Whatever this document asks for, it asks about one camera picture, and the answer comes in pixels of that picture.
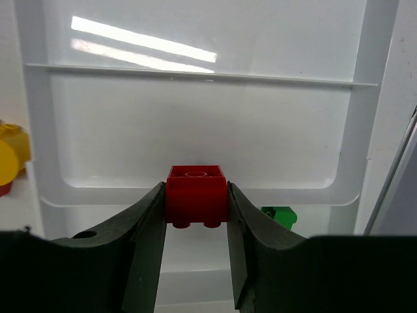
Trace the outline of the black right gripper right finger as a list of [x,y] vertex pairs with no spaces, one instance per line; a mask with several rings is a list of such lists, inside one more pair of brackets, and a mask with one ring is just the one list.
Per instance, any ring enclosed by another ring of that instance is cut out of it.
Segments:
[[240,312],[415,312],[416,238],[300,236],[228,185],[227,238]]

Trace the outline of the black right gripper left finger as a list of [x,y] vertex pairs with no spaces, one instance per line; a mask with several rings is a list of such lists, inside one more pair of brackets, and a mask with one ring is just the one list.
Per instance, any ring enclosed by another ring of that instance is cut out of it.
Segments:
[[164,250],[165,185],[73,237],[1,233],[2,312],[152,312]]

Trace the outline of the green square lego brick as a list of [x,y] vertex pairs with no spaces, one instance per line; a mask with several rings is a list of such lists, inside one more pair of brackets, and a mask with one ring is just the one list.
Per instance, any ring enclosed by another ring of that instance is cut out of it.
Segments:
[[292,230],[298,219],[296,213],[290,207],[262,207],[261,211],[288,230]]

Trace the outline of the small red square lego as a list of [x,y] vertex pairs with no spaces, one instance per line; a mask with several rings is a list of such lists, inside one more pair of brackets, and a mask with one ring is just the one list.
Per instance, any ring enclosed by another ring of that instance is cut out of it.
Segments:
[[228,187],[218,165],[174,165],[165,184],[165,222],[217,228],[229,218]]

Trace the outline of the yellow round lego piece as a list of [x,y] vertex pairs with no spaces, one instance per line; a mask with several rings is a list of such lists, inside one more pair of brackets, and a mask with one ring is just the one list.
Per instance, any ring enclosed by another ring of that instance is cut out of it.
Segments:
[[29,135],[21,126],[1,121],[1,186],[17,178],[30,159]]

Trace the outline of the red long lego brick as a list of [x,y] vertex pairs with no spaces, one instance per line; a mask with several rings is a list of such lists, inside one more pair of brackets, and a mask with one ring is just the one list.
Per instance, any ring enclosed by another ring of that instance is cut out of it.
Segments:
[[10,193],[11,188],[12,188],[12,184],[13,184],[13,182],[11,181],[11,182],[9,182],[5,185],[0,186],[0,197],[6,196],[7,194]]

